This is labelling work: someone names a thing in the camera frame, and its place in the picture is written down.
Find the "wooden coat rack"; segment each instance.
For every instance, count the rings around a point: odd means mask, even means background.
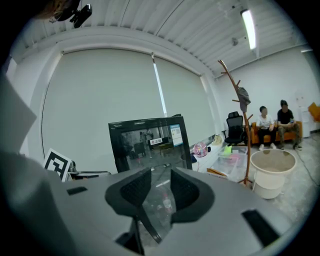
[[[238,83],[235,83],[234,79],[232,78],[231,74],[229,73],[227,66],[225,65],[225,63],[220,59],[218,60],[218,62],[223,66],[225,72],[221,72],[221,74],[227,74],[229,79],[231,80],[231,83],[233,85],[233,88],[235,89],[235,92],[237,93],[239,90],[239,84],[240,84],[240,80],[238,81]],[[250,118],[252,118],[253,114],[249,116],[249,118],[247,118],[247,114],[246,112],[243,112],[243,117],[244,117],[244,123],[245,123],[245,132],[248,138],[248,143],[247,143],[247,147],[248,147],[248,152],[247,152],[247,163],[246,163],[246,172],[245,172],[245,177],[244,179],[240,180],[238,183],[242,183],[247,186],[248,182],[252,183],[251,180],[249,180],[249,167],[250,167],[250,156],[251,156],[251,139],[250,139],[250,131],[249,131],[249,122],[248,120]]]

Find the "jeans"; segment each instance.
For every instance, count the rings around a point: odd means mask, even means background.
[[[279,136],[280,136],[281,146],[285,145],[285,133],[287,133],[287,132],[294,132],[295,133],[295,140],[294,140],[295,144],[299,144],[301,142],[300,127],[297,123],[295,123],[292,127],[280,126],[280,127],[278,127],[278,132],[279,132]]]
[[[276,141],[276,128],[273,128],[272,131],[269,131],[269,129],[259,129],[258,130],[258,137],[259,137],[259,144],[264,143],[264,136],[265,135],[270,135],[271,137],[271,143],[275,143]]]

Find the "shoe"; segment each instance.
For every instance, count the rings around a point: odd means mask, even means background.
[[[300,150],[300,151],[301,151],[301,150],[302,150],[302,146],[300,146],[299,144],[294,144],[294,145],[293,145],[293,149],[294,149],[294,150]]]

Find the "storage box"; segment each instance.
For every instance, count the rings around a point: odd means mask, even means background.
[[[237,167],[245,167],[247,166],[247,159],[248,159],[248,147],[247,146],[232,146],[231,148],[231,154],[224,155],[225,147],[222,147],[219,156],[222,157],[231,157],[231,158],[237,158]]]
[[[238,158],[236,157],[218,156],[210,168],[225,174],[228,180],[233,180],[233,174],[237,172],[237,164]]]

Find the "sitting man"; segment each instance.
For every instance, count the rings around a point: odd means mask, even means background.
[[[265,106],[260,107],[261,115],[259,115],[256,121],[256,127],[258,128],[258,137],[260,147],[259,150],[264,150],[264,136],[270,135],[271,137],[271,148],[276,149],[275,141],[276,141],[276,129],[275,129],[275,121],[272,119],[271,115],[268,114],[268,110]]]
[[[288,103],[285,100],[280,101],[281,109],[278,111],[278,132],[280,136],[280,149],[285,148],[285,132],[294,132],[295,140],[293,143],[293,149],[302,150],[299,145],[301,142],[300,128],[297,122],[294,120],[292,111],[288,109]]]

